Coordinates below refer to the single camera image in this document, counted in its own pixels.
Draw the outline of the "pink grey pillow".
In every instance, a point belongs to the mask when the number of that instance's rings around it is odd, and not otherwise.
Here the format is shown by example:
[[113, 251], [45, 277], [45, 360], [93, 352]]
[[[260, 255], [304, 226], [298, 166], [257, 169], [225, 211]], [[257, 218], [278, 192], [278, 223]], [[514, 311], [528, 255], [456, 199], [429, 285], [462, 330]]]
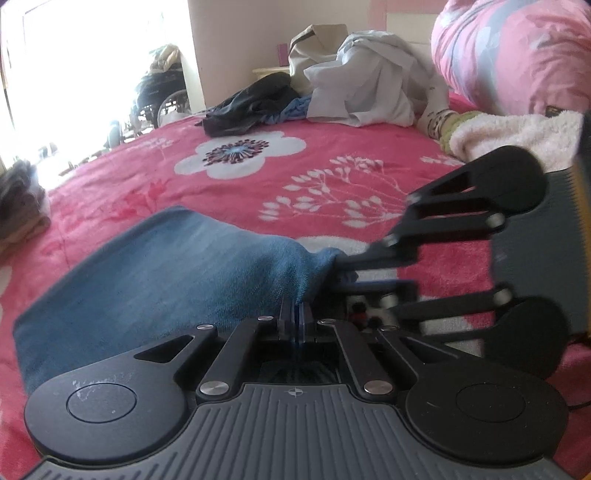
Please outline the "pink grey pillow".
[[449, 1], [431, 51], [448, 85], [486, 113], [590, 108], [587, 1]]

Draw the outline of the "cream nightstand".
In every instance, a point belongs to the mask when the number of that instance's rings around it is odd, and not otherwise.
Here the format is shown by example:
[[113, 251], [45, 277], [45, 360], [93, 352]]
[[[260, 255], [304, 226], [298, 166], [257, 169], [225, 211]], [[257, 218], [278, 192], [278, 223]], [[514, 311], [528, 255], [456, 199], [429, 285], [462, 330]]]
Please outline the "cream nightstand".
[[290, 68], [289, 67], [266, 67], [266, 68], [257, 68], [252, 70], [252, 74], [256, 78], [256, 81], [265, 78], [266, 76], [270, 76], [276, 73], [281, 74], [289, 74]]

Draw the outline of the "dark blue clothes pile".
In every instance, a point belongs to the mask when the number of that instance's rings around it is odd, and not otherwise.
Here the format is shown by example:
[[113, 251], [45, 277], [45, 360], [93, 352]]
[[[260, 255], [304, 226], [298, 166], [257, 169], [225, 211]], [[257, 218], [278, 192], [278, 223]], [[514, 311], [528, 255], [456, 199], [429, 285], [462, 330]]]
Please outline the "dark blue clothes pile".
[[291, 87], [290, 75], [277, 72], [263, 77], [208, 109], [198, 123], [211, 138], [243, 135], [258, 125], [276, 125], [306, 119], [311, 95]]

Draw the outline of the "black wheelchair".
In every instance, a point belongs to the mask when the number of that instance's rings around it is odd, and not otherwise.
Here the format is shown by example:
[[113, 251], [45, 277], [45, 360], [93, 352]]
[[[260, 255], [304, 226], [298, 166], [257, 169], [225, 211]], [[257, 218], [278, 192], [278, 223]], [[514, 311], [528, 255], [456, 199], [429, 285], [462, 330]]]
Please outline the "black wheelchair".
[[168, 44], [152, 54], [149, 67], [135, 88], [135, 100], [129, 114], [135, 135], [140, 135], [146, 125], [159, 128], [169, 113], [190, 111], [178, 47]]

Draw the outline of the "blue denim jeans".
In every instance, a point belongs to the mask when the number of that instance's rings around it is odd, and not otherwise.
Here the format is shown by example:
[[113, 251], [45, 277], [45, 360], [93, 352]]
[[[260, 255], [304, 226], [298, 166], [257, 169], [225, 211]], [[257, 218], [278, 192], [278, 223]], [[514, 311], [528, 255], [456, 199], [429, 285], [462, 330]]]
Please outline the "blue denim jeans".
[[308, 251], [171, 207], [107, 242], [15, 321], [26, 393], [60, 374], [208, 323], [276, 315], [311, 302], [342, 250]]

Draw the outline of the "pink floral fleece blanket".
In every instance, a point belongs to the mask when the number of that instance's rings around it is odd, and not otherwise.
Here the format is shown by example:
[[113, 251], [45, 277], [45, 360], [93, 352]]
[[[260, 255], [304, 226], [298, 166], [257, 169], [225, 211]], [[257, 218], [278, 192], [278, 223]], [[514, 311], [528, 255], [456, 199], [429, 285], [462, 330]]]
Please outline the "pink floral fleece blanket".
[[39, 460], [23, 421], [13, 325], [105, 242], [172, 206], [311, 251], [359, 252], [403, 213], [408, 193], [457, 166], [409, 128], [287, 122], [209, 139], [186, 119], [76, 169], [47, 191], [50, 227], [1, 264], [1, 473]]

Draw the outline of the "white fleece robe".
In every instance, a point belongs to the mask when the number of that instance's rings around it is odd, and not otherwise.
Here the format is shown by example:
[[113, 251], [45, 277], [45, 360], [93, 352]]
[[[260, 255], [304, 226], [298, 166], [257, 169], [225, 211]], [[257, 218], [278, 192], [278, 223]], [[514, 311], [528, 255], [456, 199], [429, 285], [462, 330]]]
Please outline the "white fleece robe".
[[428, 132], [449, 109], [450, 89], [417, 46], [384, 31], [346, 37], [335, 59], [304, 69], [308, 120], [353, 127], [392, 124]]

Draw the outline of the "folded beige grey clothes stack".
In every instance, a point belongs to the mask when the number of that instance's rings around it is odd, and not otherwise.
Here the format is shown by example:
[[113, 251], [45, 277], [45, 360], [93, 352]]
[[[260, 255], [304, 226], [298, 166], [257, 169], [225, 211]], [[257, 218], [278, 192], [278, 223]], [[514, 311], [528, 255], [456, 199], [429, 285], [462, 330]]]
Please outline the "folded beige grey clothes stack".
[[1, 175], [1, 257], [45, 232], [50, 224], [49, 200], [36, 167], [16, 161]]

